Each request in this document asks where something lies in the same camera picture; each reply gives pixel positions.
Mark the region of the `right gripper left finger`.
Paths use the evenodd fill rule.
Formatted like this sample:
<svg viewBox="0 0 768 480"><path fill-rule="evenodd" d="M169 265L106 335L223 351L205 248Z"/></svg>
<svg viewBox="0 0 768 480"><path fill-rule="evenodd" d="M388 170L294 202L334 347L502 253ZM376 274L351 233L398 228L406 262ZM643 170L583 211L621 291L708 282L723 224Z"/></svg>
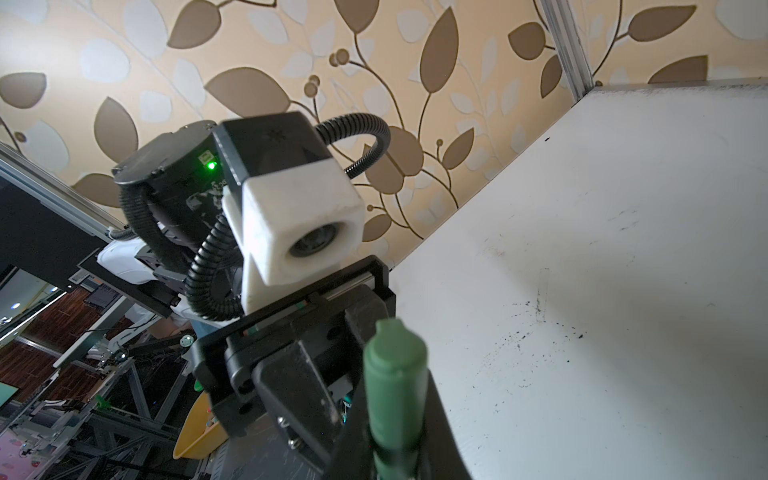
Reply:
<svg viewBox="0 0 768 480"><path fill-rule="evenodd" d="M359 383L352 396L347 421L334 444L331 460L326 468L330 480L374 479L374 443L370 433L366 388Z"/></svg>

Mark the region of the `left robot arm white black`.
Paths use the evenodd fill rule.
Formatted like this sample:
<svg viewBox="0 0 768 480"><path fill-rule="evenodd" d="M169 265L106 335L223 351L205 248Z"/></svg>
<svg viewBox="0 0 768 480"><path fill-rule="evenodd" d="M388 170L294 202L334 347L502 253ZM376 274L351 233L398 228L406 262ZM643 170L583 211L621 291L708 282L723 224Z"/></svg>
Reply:
<svg viewBox="0 0 768 480"><path fill-rule="evenodd" d="M199 121L119 163L134 263L213 326L191 367L236 437L270 416L316 470L365 406L362 353L395 297L387 266L346 257L373 234L357 177L387 152L380 117L297 112Z"/></svg>

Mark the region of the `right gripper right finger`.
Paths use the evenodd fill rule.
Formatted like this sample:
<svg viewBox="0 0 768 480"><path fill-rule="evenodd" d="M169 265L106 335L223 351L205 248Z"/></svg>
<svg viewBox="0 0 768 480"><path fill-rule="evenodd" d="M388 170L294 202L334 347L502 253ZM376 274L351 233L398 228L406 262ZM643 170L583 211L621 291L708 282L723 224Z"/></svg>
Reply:
<svg viewBox="0 0 768 480"><path fill-rule="evenodd" d="M431 372L428 372L424 427L419 452L419 478L434 480L471 479L453 436Z"/></svg>

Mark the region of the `green pen cap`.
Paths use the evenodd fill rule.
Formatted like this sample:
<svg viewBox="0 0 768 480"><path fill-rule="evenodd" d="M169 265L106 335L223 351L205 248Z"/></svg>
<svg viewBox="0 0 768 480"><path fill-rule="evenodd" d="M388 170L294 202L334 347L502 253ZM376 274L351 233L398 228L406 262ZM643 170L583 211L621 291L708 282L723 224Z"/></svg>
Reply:
<svg viewBox="0 0 768 480"><path fill-rule="evenodd" d="M400 319L384 319L376 323L363 360L377 475L381 479L412 479L424 425L427 346Z"/></svg>

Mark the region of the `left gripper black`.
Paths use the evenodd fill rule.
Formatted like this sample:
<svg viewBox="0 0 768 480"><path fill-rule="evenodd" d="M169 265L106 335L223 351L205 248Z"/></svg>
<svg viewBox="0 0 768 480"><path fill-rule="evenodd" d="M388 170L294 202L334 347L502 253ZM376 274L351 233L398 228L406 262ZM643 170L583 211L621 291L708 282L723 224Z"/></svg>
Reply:
<svg viewBox="0 0 768 480"><path fill-rule="evenodd" d="M364 346L395 312L388 276L368 256L193 344L193 374L229 437L268 415L310 464L329 463L344 425L330 386L359 384Z"/></svg>

